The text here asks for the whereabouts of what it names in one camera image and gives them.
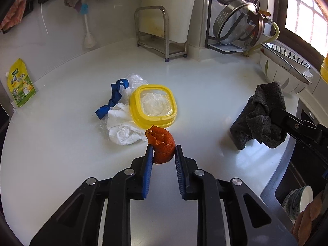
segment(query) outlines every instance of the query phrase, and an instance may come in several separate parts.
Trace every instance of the tissue paper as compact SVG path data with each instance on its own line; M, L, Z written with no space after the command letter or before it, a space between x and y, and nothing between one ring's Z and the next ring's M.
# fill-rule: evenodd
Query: tissue paper
M116 104L108 111L107 130L110 140L118 145L147 140L145 130L133 122L129 106L123 103Z

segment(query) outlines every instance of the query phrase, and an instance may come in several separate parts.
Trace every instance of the dark gray towel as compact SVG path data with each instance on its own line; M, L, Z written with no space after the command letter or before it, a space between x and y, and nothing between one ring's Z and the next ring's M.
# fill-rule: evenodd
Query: dark gray towel
M246 142L256 139L269 148L276 148L285 141L287 132L271 123L269 117L275 108L286 110L284 96L279 82L258 85L255 94L232 124L230 132L238 150L245 148Z

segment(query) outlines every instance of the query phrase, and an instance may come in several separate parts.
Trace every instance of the white bowl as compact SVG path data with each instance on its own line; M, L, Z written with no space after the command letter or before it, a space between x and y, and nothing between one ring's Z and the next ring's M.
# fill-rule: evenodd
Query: white bowl
M260 52L260 63L267 82L279 81L283 93L300 93L306 87L304 82L277 65L262 52Z
M295 67L293 67L288 61L279 56L273 49L269 48L265 44L261 44L261 52L264 53L268 58L270 58L277 65L281 66L284 70L288 71L295 78L300 80L305 84L310 84L311 81L308 77L301 74Z
M273 49L280 57L289 62L298 72L308 78L313 78L313 75L310 72L310 65L296 53L272 43L266 43L265 45Z

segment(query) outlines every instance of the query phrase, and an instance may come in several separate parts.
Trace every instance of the blue strap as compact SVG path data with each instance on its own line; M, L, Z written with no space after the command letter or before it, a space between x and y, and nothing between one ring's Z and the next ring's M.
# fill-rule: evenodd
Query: blue strap
M107 105L102 106L96 111L96 115L99 119L102 119L110 110L112 106L115 106L119 100L122 98L122 94L119 93L120 86L123 86L126 89L129 86L127 79L120 79L116 81L115 84L112 84L112 98L108 101Z

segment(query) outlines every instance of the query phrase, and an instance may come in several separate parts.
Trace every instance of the yellow sauce packet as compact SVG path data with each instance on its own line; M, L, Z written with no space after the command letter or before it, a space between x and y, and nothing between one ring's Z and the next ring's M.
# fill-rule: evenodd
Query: yellow sauce packet
M35 94L26 66L20 58L11 66L7 84L18 107L25 104Z

